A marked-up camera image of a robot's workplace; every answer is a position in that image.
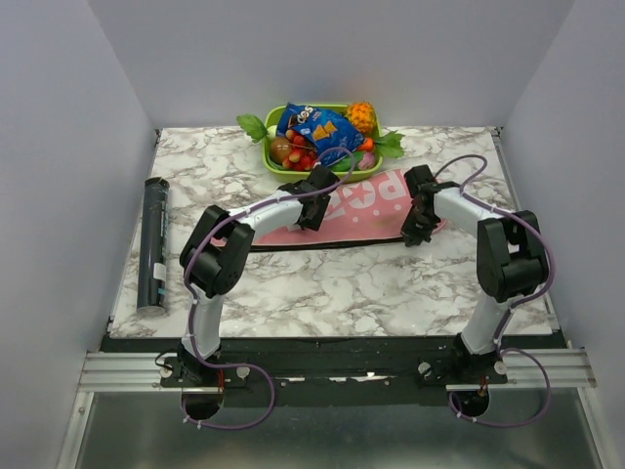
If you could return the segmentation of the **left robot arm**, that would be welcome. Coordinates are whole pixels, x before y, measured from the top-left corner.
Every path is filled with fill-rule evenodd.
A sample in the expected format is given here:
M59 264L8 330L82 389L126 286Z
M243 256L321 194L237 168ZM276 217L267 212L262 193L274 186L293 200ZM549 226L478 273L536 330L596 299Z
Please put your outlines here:
M180 255L191 300L178 357L192 384L209 384L221 368L212 357L220 349L225 297L240 280L253 242L291 226L318 230L330 194L341 183L332 171L316 166L306 179L284 184L254 204L204 210Z

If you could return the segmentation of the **pink racket bag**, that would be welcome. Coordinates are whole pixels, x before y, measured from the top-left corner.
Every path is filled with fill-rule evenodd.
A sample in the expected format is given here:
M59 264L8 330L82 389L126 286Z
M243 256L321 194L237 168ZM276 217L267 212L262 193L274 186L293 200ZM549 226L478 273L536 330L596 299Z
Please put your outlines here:
M403 171L384 171L333 192L318 230L282 228L255 240L252 250L269 252L401 242L400 229L410 208L411 196Z

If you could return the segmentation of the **black shuttlecock tube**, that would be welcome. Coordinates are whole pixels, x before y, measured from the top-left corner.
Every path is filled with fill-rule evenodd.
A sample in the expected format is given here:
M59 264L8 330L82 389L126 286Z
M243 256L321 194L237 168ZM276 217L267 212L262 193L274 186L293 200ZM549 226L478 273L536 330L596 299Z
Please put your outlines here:
M169 182L160 177L144 182L136 300L140 314L164 311L169 188Z

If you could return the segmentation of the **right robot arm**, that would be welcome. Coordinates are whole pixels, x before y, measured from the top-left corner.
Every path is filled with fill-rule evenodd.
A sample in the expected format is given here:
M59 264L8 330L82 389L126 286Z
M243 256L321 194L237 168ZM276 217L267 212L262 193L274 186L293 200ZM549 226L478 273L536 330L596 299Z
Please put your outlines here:
M476 272L481 294L466 327L454 338L443 373L469 383L497 361L501 336L515 305L549 277L548 256L530 211L499 213L468 199L455 182L440 183L429 166L403 175L411 207L401 226L408 247L432 239L441 221L450 221L477 241Z

